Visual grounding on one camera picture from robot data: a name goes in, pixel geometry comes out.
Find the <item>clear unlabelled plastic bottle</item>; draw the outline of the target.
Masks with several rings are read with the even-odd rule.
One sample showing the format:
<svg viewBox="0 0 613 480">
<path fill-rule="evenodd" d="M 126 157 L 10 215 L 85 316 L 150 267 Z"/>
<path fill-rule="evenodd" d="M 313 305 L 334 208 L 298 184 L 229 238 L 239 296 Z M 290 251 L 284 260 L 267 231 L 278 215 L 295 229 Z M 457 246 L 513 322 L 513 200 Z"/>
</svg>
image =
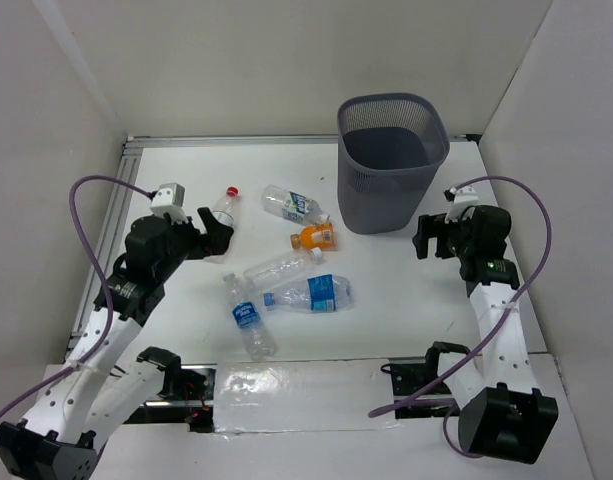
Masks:
<svg viewBox="0 0 613 480">
<path fill-rule="evenodd" d="M 243 272 L 243 279 L 253 291 L 279 286 L 310 272 L 323 261 L 320 248 L 295 250 L 250 267 Z"/>
</svg>

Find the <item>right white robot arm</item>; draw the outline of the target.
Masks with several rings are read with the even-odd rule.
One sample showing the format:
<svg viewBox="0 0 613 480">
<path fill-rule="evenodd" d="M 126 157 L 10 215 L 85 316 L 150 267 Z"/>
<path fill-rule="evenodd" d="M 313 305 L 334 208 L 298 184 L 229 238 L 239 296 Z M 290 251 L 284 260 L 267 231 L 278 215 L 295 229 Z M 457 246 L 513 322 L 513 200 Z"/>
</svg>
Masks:
<svg viewBox="0 0 613 480">
<path fill-rule="evenodd" d="M 479 360 L 458 371 L 446 358 L 422 369 L 434 392 L 449 389 L 459 409 L 463 453 L 524 464 L 539 458 L 558 419 L 554 398 L 544 395 L 533 374 L 515 295 L 516 265 L 506 258 L 510 214 L 494 206 L 470 206 L 455 217 L 422 215 L 413 244 L 418 258 L 436 240 L 436 257 L 455 257 L 485 346 Z"/>
</svg>

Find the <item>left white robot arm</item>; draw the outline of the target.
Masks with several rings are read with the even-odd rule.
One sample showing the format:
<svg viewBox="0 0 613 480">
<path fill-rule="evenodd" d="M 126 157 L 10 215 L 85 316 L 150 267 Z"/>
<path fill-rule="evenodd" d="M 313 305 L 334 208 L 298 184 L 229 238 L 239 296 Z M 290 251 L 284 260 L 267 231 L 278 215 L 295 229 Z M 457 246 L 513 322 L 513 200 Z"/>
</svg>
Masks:
<svg viewBox="0 0 613 480">
<path fill-rule="evenodd" d="M 158 347 L 142 351 L 119 379 L 109 376 L 180 265 L 228 250 L 232 219 L 207 208 L 198 214 L 202 230 L 170 213 L 133 222 L 76 348 L 57 374 L 32 388 L 41 397 L 19 421 L 0 418 L 0 459 L 9 474 L 88 479 L 109 437 L 143 402 L 182 390 L 180 357 Z"/>
</svg>

